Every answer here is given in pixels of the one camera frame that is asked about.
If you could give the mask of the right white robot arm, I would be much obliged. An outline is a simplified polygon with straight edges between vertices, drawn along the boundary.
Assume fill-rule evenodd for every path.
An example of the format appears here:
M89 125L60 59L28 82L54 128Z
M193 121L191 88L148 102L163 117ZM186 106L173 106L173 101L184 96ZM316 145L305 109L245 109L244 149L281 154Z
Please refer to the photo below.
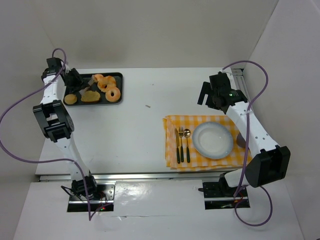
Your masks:
M232 88L226 73L211 75L208 82L203 82L197 103L227 115L244 138L252 157L245 170L222 175L222 184L227 188L243 185L257 188L285 178L290 150L287 146L280 146L267 133L244 93Z

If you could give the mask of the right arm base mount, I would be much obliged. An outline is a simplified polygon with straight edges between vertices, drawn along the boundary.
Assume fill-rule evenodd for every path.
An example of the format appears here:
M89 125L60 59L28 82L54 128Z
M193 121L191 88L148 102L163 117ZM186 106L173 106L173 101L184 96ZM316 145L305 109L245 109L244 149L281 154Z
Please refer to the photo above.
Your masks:
M234 197L237 187L229 187L225 175L220 174L218 181L203 182L198 188L203 193L205 210L234 209L236 204L238 208L250 208L247 190L241 190Z

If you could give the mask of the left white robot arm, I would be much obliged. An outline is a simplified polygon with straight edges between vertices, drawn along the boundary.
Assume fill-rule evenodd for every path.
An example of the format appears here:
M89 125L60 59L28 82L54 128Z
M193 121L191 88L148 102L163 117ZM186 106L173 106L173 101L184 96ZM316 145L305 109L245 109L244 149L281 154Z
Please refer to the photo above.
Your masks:
M75 68L70 69L65 61L57 57L48 58L46 62L48 68L41 76L45 86L43 98L39 105L33 107L33 114L43 135L68 159L70 192L92 200L98 192L97 183L76 147L73 136L75 126L63 104L61 89L66 86L83 95L94 82L84 80Z

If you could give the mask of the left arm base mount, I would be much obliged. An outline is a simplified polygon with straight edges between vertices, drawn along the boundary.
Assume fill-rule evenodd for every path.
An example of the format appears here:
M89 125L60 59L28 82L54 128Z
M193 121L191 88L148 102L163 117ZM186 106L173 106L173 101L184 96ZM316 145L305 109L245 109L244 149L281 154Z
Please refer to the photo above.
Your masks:
M87 199L85 196L77 196L71 188L61 186L61 188L69 195L67 212L83 213L88 211ZM90 211L97 212L113 212L115 199L115 182L98 183L97 192L89 197Z

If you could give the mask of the small glazed donut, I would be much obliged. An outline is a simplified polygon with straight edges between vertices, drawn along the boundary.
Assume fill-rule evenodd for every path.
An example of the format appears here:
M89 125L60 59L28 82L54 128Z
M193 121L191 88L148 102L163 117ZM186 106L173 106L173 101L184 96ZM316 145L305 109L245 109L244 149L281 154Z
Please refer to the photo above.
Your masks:
M92 76L92 79L93 79L93 81L95 82L95 83L98 83L101 79L103 79L104 78L104 76L102 75L102 74L94 74L93 76Z

